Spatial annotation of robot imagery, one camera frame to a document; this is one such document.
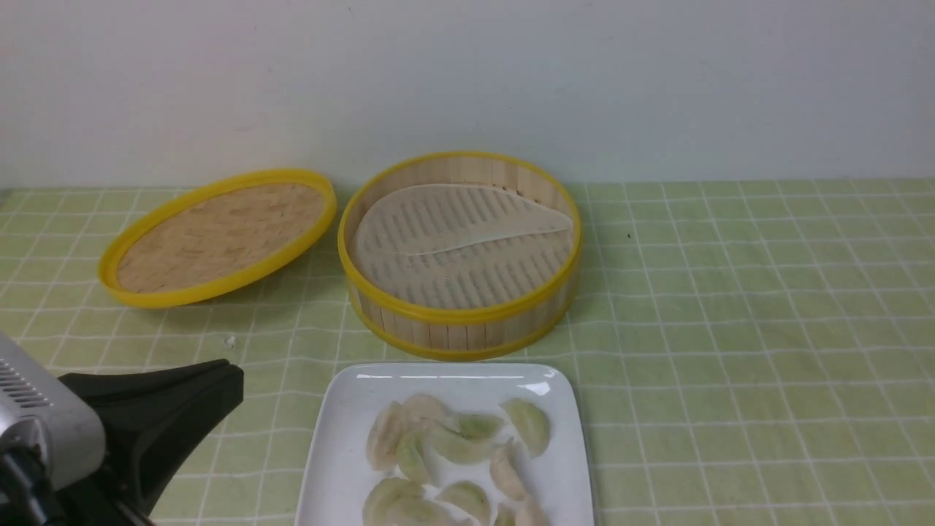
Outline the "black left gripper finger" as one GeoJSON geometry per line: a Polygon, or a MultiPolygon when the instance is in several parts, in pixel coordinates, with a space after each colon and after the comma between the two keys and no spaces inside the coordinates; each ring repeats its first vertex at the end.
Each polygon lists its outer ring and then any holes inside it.
{"type": "Polygon", "coordinates": [[[71,517],[147,517],[178,469],[243,402],[245,374],[226,359],[135,374],[67,373],[101,419],[103,463],[57,493],[71,517]]]}

